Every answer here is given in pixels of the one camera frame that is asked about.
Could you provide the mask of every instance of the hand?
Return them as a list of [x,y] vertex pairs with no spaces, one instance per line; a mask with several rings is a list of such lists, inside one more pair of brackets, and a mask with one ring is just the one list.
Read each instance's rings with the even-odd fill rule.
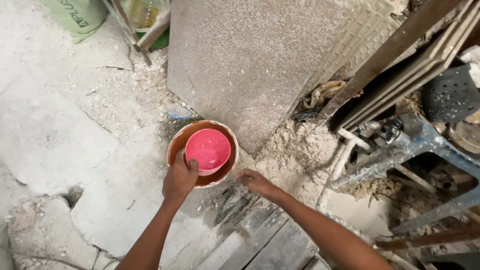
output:
[[269,200],[272,200],[276,192],[282,191],[261,173],[251,169],[243,169],[238,172],[235,179],[239,178],[240,182],[248,187],[248,190]]
[[198,178],[198,162],[190,159],[190,169],[183,162],[185,149],[180,150],[175,156],[175,162],[168,168],[163,179],[162,195],[166,201],[179,201],[183,203],[192,191]]

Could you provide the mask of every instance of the person's left hand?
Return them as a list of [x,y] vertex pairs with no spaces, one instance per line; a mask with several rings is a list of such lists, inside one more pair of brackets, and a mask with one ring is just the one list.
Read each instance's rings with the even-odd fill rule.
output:
[[190,159],[190,169],[183,162],[185,149],[180,150],[175,156],[175,162],[168,168],[163,179],[162,195],[166,201],[183,202],[192,191],[198,178],[198,162]]

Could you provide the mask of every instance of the concrete floor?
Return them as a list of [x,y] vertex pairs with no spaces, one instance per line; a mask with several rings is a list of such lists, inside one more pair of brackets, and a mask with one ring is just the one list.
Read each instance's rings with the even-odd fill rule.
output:
[[[0,13],[0,218],[16,224],[15,251],[102,269],[126,254],[163,201],[169,138],[186,124],[165,111],[188,107],[166,88],[168,51],[151,53],[147,67],[111,17],[74,45],[38,1],[5,3]],[[237,168],[251,164],[241,151]],[[160,267],[190,269],[219,245],[223,229],[209,215],[232,181],[189,195]],[[70,211],[58,196],[73,187],[83,194]],[[371,226],[365,217],[359,225]],[[20,255],[16,263],[65,269]]]

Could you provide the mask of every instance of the pink plastic cup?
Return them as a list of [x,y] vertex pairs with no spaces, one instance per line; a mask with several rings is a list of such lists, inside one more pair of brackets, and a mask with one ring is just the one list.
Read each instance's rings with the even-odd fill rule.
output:
[[230,157],[230,142],[218,130],[205,128],[195,132],[185,146],[187,162],[198,161],[198,175],[211,175],[218,171]]

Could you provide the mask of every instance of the cement bag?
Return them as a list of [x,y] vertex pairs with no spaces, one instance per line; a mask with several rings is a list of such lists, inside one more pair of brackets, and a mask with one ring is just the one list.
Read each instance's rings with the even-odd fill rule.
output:
[[101,0],[41,0],[57,22],[78,43],[100,27],[107,8]]

